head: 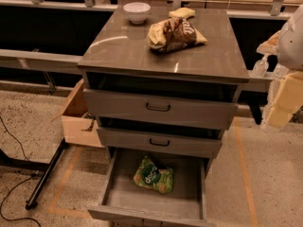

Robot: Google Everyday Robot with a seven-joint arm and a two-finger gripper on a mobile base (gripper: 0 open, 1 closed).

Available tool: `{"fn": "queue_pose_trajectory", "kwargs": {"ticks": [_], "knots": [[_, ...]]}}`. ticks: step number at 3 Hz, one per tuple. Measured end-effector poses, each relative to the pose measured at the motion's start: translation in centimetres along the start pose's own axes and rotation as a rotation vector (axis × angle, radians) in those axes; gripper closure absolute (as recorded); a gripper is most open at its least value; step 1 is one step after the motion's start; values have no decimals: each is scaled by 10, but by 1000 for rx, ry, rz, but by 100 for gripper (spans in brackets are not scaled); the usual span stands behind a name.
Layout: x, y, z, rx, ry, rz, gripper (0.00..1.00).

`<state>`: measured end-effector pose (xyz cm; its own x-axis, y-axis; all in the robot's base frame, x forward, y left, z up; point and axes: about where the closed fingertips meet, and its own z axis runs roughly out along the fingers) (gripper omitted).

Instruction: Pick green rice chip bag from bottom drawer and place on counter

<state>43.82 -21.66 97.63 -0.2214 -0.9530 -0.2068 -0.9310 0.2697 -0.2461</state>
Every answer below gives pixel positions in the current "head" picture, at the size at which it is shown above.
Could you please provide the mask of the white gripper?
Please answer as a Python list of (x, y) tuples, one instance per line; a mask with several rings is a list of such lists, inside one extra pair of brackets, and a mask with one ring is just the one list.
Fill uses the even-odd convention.
[(292, 114), (303, 106), (303, 72), (289, 74), (290, 70), (278, 63), (268, 93), (265, 124), (273, 128), (285, 127)]

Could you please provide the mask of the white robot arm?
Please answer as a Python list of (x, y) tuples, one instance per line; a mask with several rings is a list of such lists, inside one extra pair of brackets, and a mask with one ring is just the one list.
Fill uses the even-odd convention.
[(268, 68), (267, 58), (277, 56), (261, 126), (280, 130), (303, 106), (303, 5), (281, 30), (258, 46), (257, 52), (263, 55), (253, 68), (253, 74), (259, 78)]

